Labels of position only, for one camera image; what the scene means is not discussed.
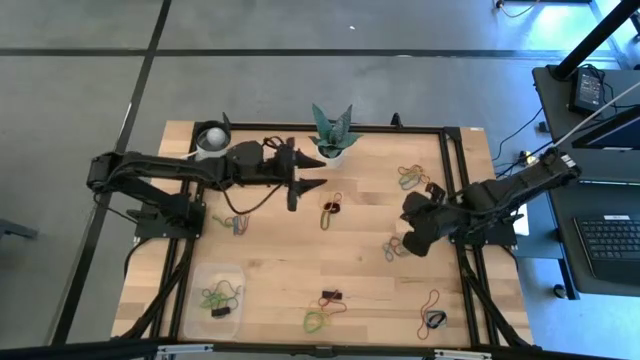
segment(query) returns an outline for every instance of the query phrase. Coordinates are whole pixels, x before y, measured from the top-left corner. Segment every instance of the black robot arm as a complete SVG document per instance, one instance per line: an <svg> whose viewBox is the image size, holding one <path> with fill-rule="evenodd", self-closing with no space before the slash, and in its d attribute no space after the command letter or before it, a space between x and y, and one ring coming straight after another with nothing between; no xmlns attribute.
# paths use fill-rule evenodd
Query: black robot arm
<svg viewBox="0 0 640 360"><path fill-rule="evenodd" d="M273 157L264 159L265 146L275 150ZM200 234L205 204L192 201L189 195L168 194L141 177L188 180L223 192L233 184L276 188L284 185L288 187L287 208L295 211L298 197L326 180L296 180L296 167L317 168L325 163L294 150L294 146L293 138L284 142L272 137L263 144L247 141L233 146L223 157L195 162L136 152L110 152L93 159L87 186L96 194L121 192L145 204L141 211L127 211L138 222L136 236L191 237Z"/></svg>
<svg viewBox="0 0 640 360"><path fill-rule="evenodd" d="M487 231L508 220L522 204L579 175L580 168L568 155L550 148L537 164L501 180L473 183L449 197L448 204L412 192L402 205L401 218L414 231L405 234L403 246L425 256L431 244L444 236L456 243L484 244Z"/></svg>

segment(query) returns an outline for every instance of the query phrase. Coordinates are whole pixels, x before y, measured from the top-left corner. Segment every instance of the wooden table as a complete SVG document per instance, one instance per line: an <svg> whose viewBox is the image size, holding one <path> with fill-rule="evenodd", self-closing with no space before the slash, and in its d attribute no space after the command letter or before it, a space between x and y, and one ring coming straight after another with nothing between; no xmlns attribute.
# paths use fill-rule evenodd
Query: wooden table
<svg viewBox="0 0 640 360"><path fill-rule="evenodd" d="M160 156L179 157L188 152L194 122L167 122ZM482 129L463 128L462 144L470 180L493 177L487 140ZM313 156L307 132L234 131L232 143L261 141L265 136L296 138L296 147ZM460 187L453 144L449 144L456 187ZM246 276L243 320L236 340L243 343L335 344L384 346L469 346L467 320L455 249L442 239L425 258L409 256L387 262L382 245L392 235L410 229L398 217L407 191L398 185L398 166L420 164L431 181L445 188L438 138L425 134L367 133L351 148L338 170L300 170L304 178L329 181L305 194L297 212L288 212L286 191L279 190L251 214L243 236L212 220L231 216L224 198L207 190L207 215L197 240L190 278L201 263L228 263L242 267ZM176 181L154 180L170 193L179 192ZM229 190L238 209L258 203L268 192L264 186ZM342 209L331 227L319 227L320 204L334 192L343 194ZM116 315L113 335L126 331L153 299L160 282L168 241L151 240L132 256ZM491 295L506 319L525 340L531 341L518 273L513 259L499 247L484 249ZM187 297L191 286L187 288ZM332 317L331 325L307 334L302 321L322 290L340 289L349 310ZM446 328L432 330L419 340L419 309L431 289L440 292L434 309L447 312ZM475 300L481 340L487 342L484 315ZM173 309L167 302L163 333ZM182 340L188 339L180 332Z"/></svg>

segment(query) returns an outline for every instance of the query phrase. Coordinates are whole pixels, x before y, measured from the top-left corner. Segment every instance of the white cable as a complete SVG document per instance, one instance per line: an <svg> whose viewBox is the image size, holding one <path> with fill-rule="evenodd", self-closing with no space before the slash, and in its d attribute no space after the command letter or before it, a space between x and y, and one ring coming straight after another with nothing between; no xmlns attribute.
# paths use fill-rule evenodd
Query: white cable
<svg viewBox="0 0 640 360"><path fill-rule="evenodd" d="M573 135L573 133L578 131L578 129L580 129L580 127L582 127L582 125L586 124L591 119L593 119L594 117L598 116L601 112L604 111L604 109L608 108L609 105L615 103L616 101L618 101L618 99L620 99L621 97L627 95L627 93L629 93L631 90L637 88L638 86L640 86L640 81L638 81L635 85L633 85L632 87L628 88L627 90L623 91L620 95L614 97L613 100L611 100L608 103L606 103L603 107L598 109L598 111L594 112L593 114L589 115L589 117L587 117L586 119L582 120L582 122L580 124L576 125L573 129L571 129L571 131L569 131L565 136L563 136L560 140L558 140L558 142L555 143L553 146L557 147L558 145L560 145L562 142L567 140L567 138L569 138L569 136Z"/></svg>
<svg viewBox="0 0 640 360"><path fill-rule="evenodd" d="M498 8L500 8L500 10L502 10L502 12L507 15L510 18L517 18L520 15L524 15L525 13L527 13L529 10L533 9L534 6L538 5L538 3L540 2L540 0L536 0L535 3L533 3L533 5L529 6L528 8L526 8L524 11L522 11L521 13L515 14L515 15L511 15L507 12L507 10L504 9L504 3L502 3L502 5L500 5Z"/></svg>

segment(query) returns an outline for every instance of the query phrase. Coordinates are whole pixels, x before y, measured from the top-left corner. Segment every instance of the metal bracket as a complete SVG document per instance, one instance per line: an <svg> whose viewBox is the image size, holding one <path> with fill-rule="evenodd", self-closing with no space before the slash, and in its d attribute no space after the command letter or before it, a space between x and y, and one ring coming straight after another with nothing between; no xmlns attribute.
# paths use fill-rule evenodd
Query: metal bracket
<svg viewBox="0 0 640 360"><path fill-rule="evenodd" d="M460 128L457 126L445 126L442 128L444 133L447 134L452 140L456 142L462 141L462 134L460 133Z"/></svg>
<svg viewBox="0 0 640 360"><path fill-rule="evenodd" d="M491 360L490 353L456 350L435 350L436 359L443 360Z"/></svg>
<svg viewBox="0 0 640 360"><path fill-rule="evenodd" d="M199 354L213 352L213 344L158 346L158 355Z"/></svg>
<svg viewBox="0 0 640 360"><path fill-rule="evenodd" d="M333 346L316 346L316 352L314 354L317 358L332 358L336 357L333 352Z"/></svg>

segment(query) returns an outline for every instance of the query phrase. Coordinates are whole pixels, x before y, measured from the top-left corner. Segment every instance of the black clip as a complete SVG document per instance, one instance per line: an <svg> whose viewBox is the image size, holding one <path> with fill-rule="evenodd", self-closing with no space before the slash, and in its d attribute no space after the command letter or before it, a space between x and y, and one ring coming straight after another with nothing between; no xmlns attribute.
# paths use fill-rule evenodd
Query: black clip
<svg viewBox="0 0 640 360"><path fill-rule="evenodd" d="M231 314L231 308L228 306L222 307L220 309L211 309L211 317L221 318Z"/></svg>
<svg viewBox="0 0 640 360"><path fill-rule="evenodd" d="M402 120L400 120L400 114L394 113L393 117L391 118L391 124L389 125L395 126L396 130L401 129L403 125Z"/></svg>
<svg viewBox="0 0 640 360"><path fill-rule="evenodd" d="M328 211L331 214L337 214L340 212L340 204L334 202L328 202L324 204L324 211Z"/></svg>
<svg viewBox="0 0 640 360"><path fill-rule="evenodd" d="M342 300L342 293L335 291L322 291L322 298L327 300Z"/></svg>
<svg viewBox="0 0 640 360"><path fill-rule="evenodd" d="M427 311L427 327L437 329L447 324L447 313L442 310Z"/></svg>
<svg viewBox="0 0 640 360"><path fill-rule="evenodd" d="M438 184L434 182L430 182L427 184L427 187L424 189L426 192L431 194L431 201L436 204L442 204L444 201L444 197L446 192L442 189Z"/></svg>

